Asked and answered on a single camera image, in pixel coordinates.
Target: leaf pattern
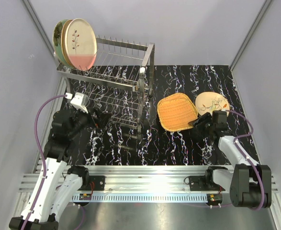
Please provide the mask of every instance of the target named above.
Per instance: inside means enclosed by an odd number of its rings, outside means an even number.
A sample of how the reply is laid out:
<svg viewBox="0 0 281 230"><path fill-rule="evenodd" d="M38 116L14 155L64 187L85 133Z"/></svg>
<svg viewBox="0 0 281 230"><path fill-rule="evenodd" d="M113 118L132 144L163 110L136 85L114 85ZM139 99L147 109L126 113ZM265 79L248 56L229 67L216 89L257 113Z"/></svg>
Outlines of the leaf pattern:
<svg viewBox="0 0 281 230"><path fill-rule="evenodd" d="M63 24L62 24L62 22L59 22L54 29L53 43L55 46L60 45L60 38L62 35L62 30L63 30Z"/></svg>
<svg viewBox="0 0 281 230"><path fill-rule="evenodd" d="M74 31L74 34L72 35L74 38L72 39L72 49L75 50L75 54L77 54L77 47L79 46L78 45L78 37L79 37L79 34L76 34L77 33L77 30Z"/></svg>

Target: gray wall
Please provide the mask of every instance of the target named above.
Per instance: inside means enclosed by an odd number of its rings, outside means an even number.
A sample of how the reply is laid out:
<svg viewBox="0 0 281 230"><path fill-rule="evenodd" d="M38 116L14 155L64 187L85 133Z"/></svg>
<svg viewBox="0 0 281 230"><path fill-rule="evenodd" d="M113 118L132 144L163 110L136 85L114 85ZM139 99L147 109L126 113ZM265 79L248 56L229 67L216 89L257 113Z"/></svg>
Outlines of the gray wall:
<svg viewBox="0 0 281 230"><path fill-rule="evenodd" d="M229 65L264 0L30 0L52 38L57 22L84 18L96 36L156 44L158 65Z"/></svg>
<svg viewBox="0 0 281 230"><path fill-rule="evenodd" d="M34 119L54 95L51 55L20 0L0 0L0 230L8 227L22 175L36 158ZM49 107L39 120L39 136Z"/></svg>
<svg viewBox="0 0 281 230"><path fill-rule="evenodd" d="M281 193L281 0L272 3L233 74L259 156Z"/></svg>

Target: round plate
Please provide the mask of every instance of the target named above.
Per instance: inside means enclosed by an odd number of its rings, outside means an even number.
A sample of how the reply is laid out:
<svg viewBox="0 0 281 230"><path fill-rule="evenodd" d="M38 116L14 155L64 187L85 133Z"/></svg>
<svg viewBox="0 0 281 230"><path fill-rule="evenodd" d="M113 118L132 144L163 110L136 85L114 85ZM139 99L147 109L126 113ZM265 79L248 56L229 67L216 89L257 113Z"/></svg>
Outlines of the round plate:
<svg viewBox="0 0 281 230"><path fill-rule="evenodd" d="M62 46L62 41L61 41L62 30L63 30L63 26L66 22L67 22L67 20L61 20L59 23L57 23L57 25L55 26L54 31L53 31L52 41L53 41L53 47L54 47L58 60L61 63L63 63L65 66L72 68L72 66L66 62L63 52L62 52L62 47L61 47Z"/></svg>
<svg viewBox="0 0 281 230"><path fill-rule="evenodd" d="M214 110L230 110L227 99L216 92L200 93L196 98L195 106L201 116L207 112L213 114Z"/></svg>
<svg viewBox="0 0 281 230"><path fill-rule="evenodd" d="M64 24L63 26L63 30L62 30L62 35L61 35L61 42L62 42L62 53L63 53L63 56L64 56L64 59L65 61L70 65L72 66L73 68L75 68L73 66L73 64L70 62L69 58L68 58L68 54L66 52L66 46L65 46L65 34L67 32L67 28L69 26L69 24L72 22L72 20L68 20L66 21L66 23Z"/></svg>
<svg viewBox="0 0 281 230"><path fill-rule="evenodd" d="M89 70L97 55L97 41L91 25L81 18L67 27L65 49L70 62L79 70Z"/></svg>

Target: orange placemat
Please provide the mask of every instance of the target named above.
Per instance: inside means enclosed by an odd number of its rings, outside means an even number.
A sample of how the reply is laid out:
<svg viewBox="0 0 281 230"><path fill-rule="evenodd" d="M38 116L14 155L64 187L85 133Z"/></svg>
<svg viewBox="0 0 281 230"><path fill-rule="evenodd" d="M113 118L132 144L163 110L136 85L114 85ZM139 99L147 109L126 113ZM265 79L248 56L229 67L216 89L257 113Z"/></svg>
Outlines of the orange placemat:
<svg viewBox="0 0 281 230"><path fill-rule="evenodd" d="M198 112L189 97L176 93L160 100L157 114L163 128L170 132L193 128L188 123L198 118Z"/></svg>

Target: dish rack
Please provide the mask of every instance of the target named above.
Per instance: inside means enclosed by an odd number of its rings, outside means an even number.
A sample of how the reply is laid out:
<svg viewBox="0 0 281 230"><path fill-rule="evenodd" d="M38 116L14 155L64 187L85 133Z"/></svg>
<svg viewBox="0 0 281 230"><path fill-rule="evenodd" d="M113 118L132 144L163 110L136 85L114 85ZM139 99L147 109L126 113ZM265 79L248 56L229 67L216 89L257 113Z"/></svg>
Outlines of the dish rack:
<svg viewBox="0 0 281 230"><path fill-rule="evenodd" d="M86 106L111 112L112 123L137 129L141 138L144 103L153 93L155 44L96 39L98 50L90 69L70 69L60 63L57 71L64 77L69 93L72 89L69 79L88 82L85 92L81 92L89 97Z"/></svg>

